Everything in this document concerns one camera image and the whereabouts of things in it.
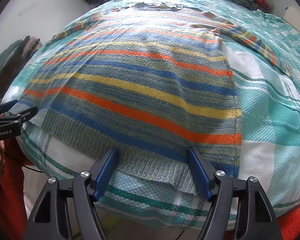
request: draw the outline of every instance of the striped sweater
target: striped sweater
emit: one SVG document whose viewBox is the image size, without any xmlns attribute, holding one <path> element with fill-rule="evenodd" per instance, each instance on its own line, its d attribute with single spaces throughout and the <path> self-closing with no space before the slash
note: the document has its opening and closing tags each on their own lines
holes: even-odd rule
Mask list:
<svg viewBox="0 0 300 240">
<path fill-rule="evenodd" d="M 80 32 L 42 64 L 11 111 L 36 105 L 31 122 L 66 144 L 95 159 L 118 147 L 120 171 L 194 193 L 189 146 L 216 169 L 239 172 L 241 110 L 217 35 L 249 40 L 236 27 L 187 8 L 95 14 L 54 37 Z M 246 43 L 269 52 L 253 40 Z"/>
</svg>

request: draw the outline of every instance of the black cable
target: black cable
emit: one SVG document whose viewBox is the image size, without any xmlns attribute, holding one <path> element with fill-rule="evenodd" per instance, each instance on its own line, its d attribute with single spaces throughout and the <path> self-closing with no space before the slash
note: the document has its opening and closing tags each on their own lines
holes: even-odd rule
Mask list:
<svg viewBox="0 0 300 240">
<path fill-rule="evenodd" d="M 38 172 L 38 173 L 43 173 L 42 171 L 38 171 L 38 170 L 35 170 L 35 169 L 33 169 L 33 168 L 30 168 L 30 167 L 28 167 L 28 166 L 23 165 L 20 161 L 18 161 L 17 159 L 11 157 L 11 156 L 8 155 L 6 152 L 5 152 L 4 154 L 5 154 L 7 157 L 9 157 L 10 159 L 14 160 L 15 162 L 20 163 L 23 167 L 25 167 L 25 168 L 28 169 L 28 170 L 36 171 L 36 172 Z"/>
<path fill-rule="evenodd" d="M 178 240 L 181 236 L 182 236 L 182 234 L 184 233 L 184 229 L 183 229 L 183 231 L 180 233 L 180 235 L 175 239 L 175 240 Z"/>
</svg>

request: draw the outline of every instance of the clothing pile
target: clothing pile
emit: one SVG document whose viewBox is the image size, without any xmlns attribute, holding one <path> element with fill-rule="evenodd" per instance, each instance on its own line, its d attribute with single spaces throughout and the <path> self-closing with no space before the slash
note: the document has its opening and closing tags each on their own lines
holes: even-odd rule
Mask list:
<svg viewBox="0 0 300 240">
<path fill-rule="evenodd" d="M 249 0 L 251 1 L 251 11 L 256 11 L 257 9 L 267 12 L 269 9 L 274 8 L 274 3 L 272 0 Z"/>
<path fill-rule="evenodd" d="M 0 102 L 12 81 L 41 46 L 40 39 L 26 36 L 0 54 Z"/>
</svg>

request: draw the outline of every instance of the red cloth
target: red cloth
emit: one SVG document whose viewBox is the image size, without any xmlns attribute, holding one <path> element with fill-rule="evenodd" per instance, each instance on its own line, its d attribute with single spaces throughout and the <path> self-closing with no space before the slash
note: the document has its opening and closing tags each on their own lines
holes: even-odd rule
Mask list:
<svg viewBox="0 0 300 240">
<path fill-rule="evenodd" d="M 25 165 L 31 165 L 22 153 L 17 140 L 4 140 L 5 152 Z M 0 225 L 11 240 L 21 240 L 26 226 L 26 209 L 23 199 L 24 175 L 20 162 L 5 158 L 6 166 L 0 184 Z M 300 206 L 278 217 L 283 240 L 294 240 L 300 233 Z M 232 231 L 224 240 L 231 240 Z"/>
<path fill-rule="evenodd" d="M 4 150 L 16 162 L 5 157 L 6 165 L 3 178 L 0 180 L 0 225 L 11 240 L 21 240 L 26 226 L 27 216 L 23 199 L 24 174 L 22 165 L 30 164 L 21 151 L 15 138 L 4 140 Z"/>
<path fill-rule="evenodd" d="M 266 10 L 269 9 L 269 5 L 265 0 L 254 0 L 255 3 L 257 3 L 258 5 L 264 7 Z"/>
</svg>

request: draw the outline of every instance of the bedsheet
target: bedsheet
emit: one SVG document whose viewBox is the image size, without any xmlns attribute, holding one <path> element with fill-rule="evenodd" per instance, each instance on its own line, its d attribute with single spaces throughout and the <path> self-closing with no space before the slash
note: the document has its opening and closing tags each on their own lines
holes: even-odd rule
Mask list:
<svg viewBox="0 0 300 240">
<path fill-rule="evenodd" d="M 91 10 L 133 6 L 136 3 L 195 7 L 248 29 L 292 66 L 291 79 L 267 60 L 232 39 L 221 36 L 222 51 L 234 73 L 242 109 L 243 131 L 239 178 L 259 178 L 277 215 L 300 204 L 300 33 L 284 20 L 250 12 L 222 0 L 114 0 Z M 78 20 L 71 23 L 75 36 Z M 40 60 L 50 57 L 63 41 L 64 30 L 41 48 L 15 79 L 4 101 L 18 98 Z M 27 157 L 49 176 L 69 178 L 89 168 L 93 160 L 32 124 L 18 138 Z M 97 205 L 152 226 L 201 228 L 209 210 L 204 199 L 116 171 Z M 234 226 L 233 203 L 228 228 Z"/>
</svg>

